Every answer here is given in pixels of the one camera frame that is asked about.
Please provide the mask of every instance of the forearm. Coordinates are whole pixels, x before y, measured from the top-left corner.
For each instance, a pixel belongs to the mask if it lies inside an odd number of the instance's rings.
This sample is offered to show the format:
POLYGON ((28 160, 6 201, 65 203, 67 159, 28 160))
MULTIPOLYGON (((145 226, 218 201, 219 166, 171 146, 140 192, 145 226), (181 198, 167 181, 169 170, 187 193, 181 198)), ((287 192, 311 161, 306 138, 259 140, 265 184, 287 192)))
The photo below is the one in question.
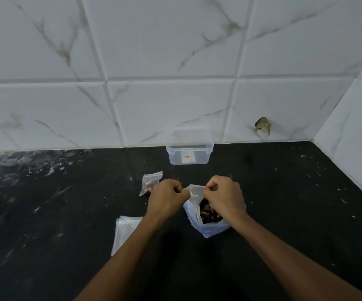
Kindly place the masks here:
POLYGON ((293 300, 362 300, 362 292, 284 243, 248 215, 231 225, 256 250, 293 300))
POLYGON ((156 218, 145 216, 127 241, 74 301, 122 299, 142 253, 161 225, 156 218))

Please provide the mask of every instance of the black countertop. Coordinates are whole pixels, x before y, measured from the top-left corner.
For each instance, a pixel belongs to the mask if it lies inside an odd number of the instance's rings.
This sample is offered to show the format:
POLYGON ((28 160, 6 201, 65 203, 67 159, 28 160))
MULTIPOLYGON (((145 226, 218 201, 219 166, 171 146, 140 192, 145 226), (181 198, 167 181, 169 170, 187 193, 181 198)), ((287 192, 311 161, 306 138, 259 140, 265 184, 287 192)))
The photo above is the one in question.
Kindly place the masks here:
MULTIPOLYGON (((142 216, 144 174, 241 184, 248 213, 362 290, 362 192, 311 142, 215 145, 207 165, 165 147, 0 154, 0 300, 71 300, 110 258, 116 218, 142 216)), ((152 240, 132 298, 288 299, 233 229, 205 239, 180 210, 152 240)))

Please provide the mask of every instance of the hand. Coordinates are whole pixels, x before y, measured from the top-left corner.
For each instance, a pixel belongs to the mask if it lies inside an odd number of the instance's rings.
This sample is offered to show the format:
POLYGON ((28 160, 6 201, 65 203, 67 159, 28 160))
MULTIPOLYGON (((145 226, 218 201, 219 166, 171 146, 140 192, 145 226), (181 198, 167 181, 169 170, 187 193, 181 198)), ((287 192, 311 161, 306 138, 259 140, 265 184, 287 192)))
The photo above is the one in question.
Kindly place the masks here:
POLYGON ((165 179, 153 187, 146 216, 165 222, 189 199, 187 189, 175 179, 165 179))
POLYGON ((248 216, 240 185, 229 177, 212 177, 203 189, 203 195, 230 225, 236 219, 248 216))

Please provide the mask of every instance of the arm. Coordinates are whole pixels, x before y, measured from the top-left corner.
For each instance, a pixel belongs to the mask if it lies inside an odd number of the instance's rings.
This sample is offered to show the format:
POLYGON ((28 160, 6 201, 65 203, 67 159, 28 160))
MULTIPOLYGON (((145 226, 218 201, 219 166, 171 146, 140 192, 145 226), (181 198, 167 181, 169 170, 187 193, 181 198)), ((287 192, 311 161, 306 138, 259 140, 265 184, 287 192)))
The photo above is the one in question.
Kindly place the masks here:
POLYGON ((256 250, 293 300, 362 300, 362 292, 304 256, 246 213, 237 182, 214 176, 204 196, 256 250))
POLYGON ((188 199, 189 191, 182 189, 176 180, 165 179, 155 185, 149 197, 146 215, 138 227, 74 301, 122 300, 150 239, 188 199))

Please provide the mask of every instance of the container lid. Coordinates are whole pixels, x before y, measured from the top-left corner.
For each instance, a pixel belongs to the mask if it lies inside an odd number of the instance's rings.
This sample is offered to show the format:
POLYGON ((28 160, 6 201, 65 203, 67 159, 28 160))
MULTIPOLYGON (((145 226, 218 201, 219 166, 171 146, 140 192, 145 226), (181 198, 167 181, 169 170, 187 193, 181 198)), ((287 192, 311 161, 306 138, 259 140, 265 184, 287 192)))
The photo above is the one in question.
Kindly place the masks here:
POLYGON ((213 146, 213 138, 208 129, 173 129, 166 134, 166 147, 170 154, 183 150, 211 153, 213 146))

